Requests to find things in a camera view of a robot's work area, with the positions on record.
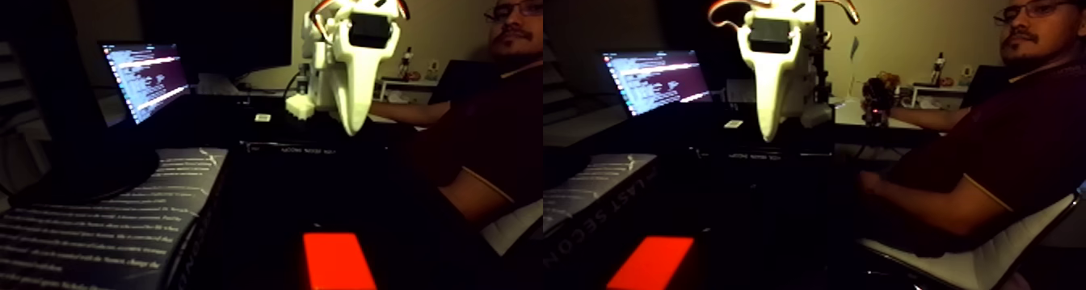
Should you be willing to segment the person's right hand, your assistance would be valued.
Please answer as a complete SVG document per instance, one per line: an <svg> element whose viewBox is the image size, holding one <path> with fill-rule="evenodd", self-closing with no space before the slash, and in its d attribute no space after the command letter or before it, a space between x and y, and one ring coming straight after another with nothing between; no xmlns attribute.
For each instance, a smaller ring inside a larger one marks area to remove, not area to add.
<svg viewBox="0 0 1086 290"><path fill-rule="evenodd" d="M868 128L889 128L891 109L886 104L866 104L863 108L863 123Z"/></svg>

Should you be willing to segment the person's left hand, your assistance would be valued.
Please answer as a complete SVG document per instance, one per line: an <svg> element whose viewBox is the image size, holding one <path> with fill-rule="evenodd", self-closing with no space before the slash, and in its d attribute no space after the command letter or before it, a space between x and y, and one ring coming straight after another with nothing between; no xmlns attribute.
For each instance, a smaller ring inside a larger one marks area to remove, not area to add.
<svg viewBox="0 0 1086 290"><path fill-rule="evenodd" d="M883 177L875 172L861 171L857 175L857 186L868 196L883 196L886 182Z"/></svg>

